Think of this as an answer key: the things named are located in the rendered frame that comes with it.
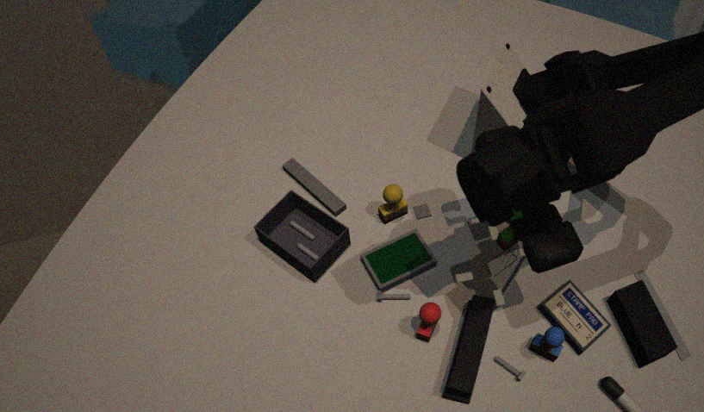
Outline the yellow rubber stamp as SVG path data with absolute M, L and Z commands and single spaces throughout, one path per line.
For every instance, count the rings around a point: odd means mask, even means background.
M 408 214 L 408 204 L 403 198 L 402 188 L 390 184 L 383 190 L 383 199 L 386 204 L 378 207 L 378 215 L 384 224 Z

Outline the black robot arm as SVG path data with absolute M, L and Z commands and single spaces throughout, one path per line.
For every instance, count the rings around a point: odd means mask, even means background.
M 704 109 L 704 31 L 616 56 L 567 51 L 544 65 L 533 75 L 522 69 L 513 87 L 524 126 L 456 166 L 475 216 L 491 227 L 527 206 L 532 184 L 574 194 L 614 179 L 657 133 Z

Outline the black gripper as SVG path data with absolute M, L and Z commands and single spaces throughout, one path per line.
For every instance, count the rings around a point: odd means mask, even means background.
M 508 130 L 517 132 L 516 126 L 483 131 L 476 140 L 475 149 L 488 144 Z M 538 274 L 561 265 L 577 261 L 583 244 L 571 222 L 562 222 L 556 206 L 550 202 L 560 200 L 561 194 L 552 195 L 547 180 L 532 184 L 528 191 L 527 206 L 515 208 L 522 217 L 509 221 L 514 231 L 514 241 L 522 241 L 524 254 L 531 269 Z

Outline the black rectangular bar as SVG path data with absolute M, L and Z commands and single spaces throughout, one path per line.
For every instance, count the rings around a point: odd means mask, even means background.
M 469 300 L 443 398 L 470 403 L 494 307 L 495 300 L 487 297 Z

